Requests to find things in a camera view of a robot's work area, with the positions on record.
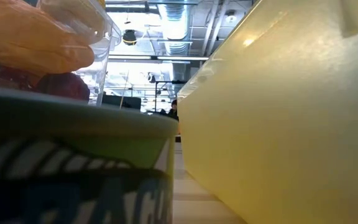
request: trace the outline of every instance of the wooden table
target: wooden table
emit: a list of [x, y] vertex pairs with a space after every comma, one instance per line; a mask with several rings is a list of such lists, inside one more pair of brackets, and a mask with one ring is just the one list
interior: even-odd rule
[[175, 145], [173, 224], [246, 224], [186, 172], [180, 143]]

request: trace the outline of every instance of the clear plastic lid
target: clear plastic lid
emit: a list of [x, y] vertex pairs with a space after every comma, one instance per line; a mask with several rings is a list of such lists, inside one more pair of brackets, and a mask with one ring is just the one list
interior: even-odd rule
[[0, 0], [0, 87], [101, 102], [110, 45], [104, 0]]

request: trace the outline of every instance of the yellow plastic container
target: yellow plastic container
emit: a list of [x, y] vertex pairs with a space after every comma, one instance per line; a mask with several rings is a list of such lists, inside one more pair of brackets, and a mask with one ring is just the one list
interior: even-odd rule
[[259, 1], [178, 112], [186, 169], [248, 224], [358, 223], [358, 1]]

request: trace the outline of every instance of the plastic container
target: plastic container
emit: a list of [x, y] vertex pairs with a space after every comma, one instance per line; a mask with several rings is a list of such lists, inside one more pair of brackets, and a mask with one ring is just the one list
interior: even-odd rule
[[247, 223], [358, 223], [358, 1], [258, 1], [178, 98], [187, 171]]
[[0, 87], [100, 105], [120, 36], [103, 0], [0, 0]]
[[0, 223], [172, 223], [176, 130], [169, 118], [0, 90]]

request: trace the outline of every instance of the person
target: person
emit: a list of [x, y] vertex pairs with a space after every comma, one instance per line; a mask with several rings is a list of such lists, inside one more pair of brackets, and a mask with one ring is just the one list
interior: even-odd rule
[[170, 118], [173, 118], [177, 121], [179, 121], [179, 117], [178, 117], [178, 105], [177, 105], [177, 101], [176, 100], [173, 100], [172, 103], [171, 103], [171, 107], [172, 109], [170, 109], [169, 113], [168, 113], [168, 116]]

